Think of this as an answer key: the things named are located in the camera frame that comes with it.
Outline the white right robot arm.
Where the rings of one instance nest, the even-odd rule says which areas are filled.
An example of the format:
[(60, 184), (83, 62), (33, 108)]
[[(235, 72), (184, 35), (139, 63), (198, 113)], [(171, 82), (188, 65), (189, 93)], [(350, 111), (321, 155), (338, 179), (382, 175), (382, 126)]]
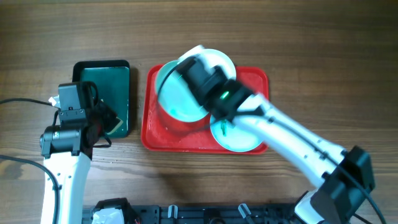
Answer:
[(235, 80), (215, 84), (205, 108), (265, 142), (312, 183), (294, 207), (301, 222), (348, 223), (364, 201), (375, 204), (371, 158), (359, 146), (348, 151), (322, 139)]

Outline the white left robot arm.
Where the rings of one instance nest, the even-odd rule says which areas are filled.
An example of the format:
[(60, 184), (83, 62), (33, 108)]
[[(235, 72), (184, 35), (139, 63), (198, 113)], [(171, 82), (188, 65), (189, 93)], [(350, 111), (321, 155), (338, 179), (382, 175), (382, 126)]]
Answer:
[(94, 148), (109, 148), (122, 121), (102, 100), (92, 108), (57, 110), (40, 137), (45, 191), (41, 223), (81, 223)]

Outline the white plate back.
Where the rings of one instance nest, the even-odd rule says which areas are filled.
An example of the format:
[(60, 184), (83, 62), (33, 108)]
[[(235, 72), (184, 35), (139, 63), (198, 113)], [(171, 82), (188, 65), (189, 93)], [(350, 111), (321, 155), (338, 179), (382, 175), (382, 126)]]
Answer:
[(198, 57), (204, 64), (207, 72), (212, 72), (215, 66), (219, 66), (228, 79), (236, 79), (236, 69), (232, 60), (223, 52), (215, 49), (208, 49), (197, 45), (185, 52), (178, 58), (178, 63), (190, 56)]

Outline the light blue plate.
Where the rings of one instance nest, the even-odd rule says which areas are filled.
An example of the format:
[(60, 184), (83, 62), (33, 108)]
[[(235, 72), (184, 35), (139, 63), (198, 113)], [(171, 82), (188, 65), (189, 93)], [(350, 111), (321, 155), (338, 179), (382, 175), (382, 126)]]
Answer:
[(186, 123), (199, 121), (208, 115), (193, 97), (185, 80), (176, 71), (162, 86), (159, 103), (168, 115)]
[(215, 141), (228, 151), (244, 153), (262, 147), (263, 141), (227, 120), (215, 122), (210, 116), (210, 131)]

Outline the green yellow sponge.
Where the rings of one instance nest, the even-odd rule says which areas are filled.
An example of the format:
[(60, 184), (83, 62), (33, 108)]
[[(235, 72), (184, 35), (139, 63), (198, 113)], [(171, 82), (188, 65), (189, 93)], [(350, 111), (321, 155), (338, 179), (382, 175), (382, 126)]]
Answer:
[(98, 102), (98, 109), (103, 121), (104, 133), (113, 134), (123, 124), (123, 121), (103, 100)]

